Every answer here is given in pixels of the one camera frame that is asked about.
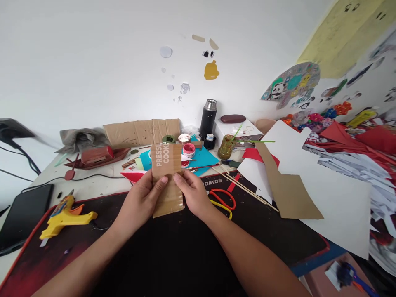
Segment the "black desk mat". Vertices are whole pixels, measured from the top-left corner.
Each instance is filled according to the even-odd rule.
[[[227,189],[231,184],[220,175],[202,180],[207,190]],[[239,181],[255,192],[249,181],[243,177]],[[327,243],[299,220],[280,218],[277,212],[237,186],[232,194],[236,200],[233,222],[264,243],[287,265],[326,252]],[[218,195],[231,205],[225,194]],[[80,201],[75,206],[84,203],[83,213],[97,212],[96,223],[104,228],[116,218],[125,196],[126,193],[99,197]],[[0,297],[31,296],[105,232],[92,230],[90,225],[65,227],[45,247],[39,247],[39,236],[46,229],[51,213],[52,209],[27,240],[0,288]],[[183,211],[150,219],[142,226],[111,261],[92,296],[240,294],[243,294],[242,288],[221,246],[207,226],[186,207]]]

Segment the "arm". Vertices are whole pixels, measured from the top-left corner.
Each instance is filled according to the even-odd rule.
[[[120,213],[106,233],[33,296],[88,296],[113,256],[153,214],[168,178],[161,178],[154,187],[152,181],[149,170],[131,188]]]
[[[310,297],[285,263],[214,207],[199,177],[185,170],[174,180],[191,212],[216,236],[249,296]]]

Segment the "white box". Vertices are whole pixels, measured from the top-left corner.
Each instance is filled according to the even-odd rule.
[[[232,133],[232,129],[236,127],[237,129],[241,125],[241,123],[236,123],[236,124],[226,124],[223,123],[220,119],[216,119],[214,121],[214,135],[216,137],[216,144],[220,147],[223,141],[223,137],[227,134],[233,135],[235,133]],[[243,136],[237,136],[235,137],[235,140],[260,140],[263,137],[263,134],[258,130],[249,120],[246,120],[243,122],[242,128],[240,131],[246,131],[246,134]],[[235,147],[242,147],[242,146],[252,146],[251,142],[245,142],[244,144],[241,144],[240,142],[237,142],[235,144]]]

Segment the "scissors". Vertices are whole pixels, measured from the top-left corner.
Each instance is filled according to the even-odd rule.
[[[233,206],[231,207],[231,206],[229,206],[229,205],[227,205],[215,192],[221,192],[221,193],[225,193],[225,194],[227,194],[228,195],[228,197],[232,200],[232,203],[233,203]],[[236,203],[235,203],[235,199],[234,199],[234,197],[231,195],[231,193],[229,193],[228,191],[226,191],[226,190],[222,190],[222,189],[211,189],[210,191],[206,191],[206,193],[209,195],[213,195],[218,201],[220,201],[220,203],[217,203],[217,202],[215,202],[215,201],[213,201],[213,200],[211,200],[210,199],[210,202],[212,202],[212,204],[214,204],[214,205],[216,205],[216,206],[218,206],[218,207],[221,207],[221,208],[223,208],[224,210],[226,210],[226,211],[228,211],[229,212],[229,214],[230,214],[230,216],[229,216],[229,219],[231,220],[232,219],[232,210],[234,210],[235,208],[236,208]]]

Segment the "bottle cap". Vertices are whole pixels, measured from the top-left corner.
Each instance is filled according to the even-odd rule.
[[[209,133],[208,135],[206,135],[206,140],[213,141],[213,137],[213,134]]]

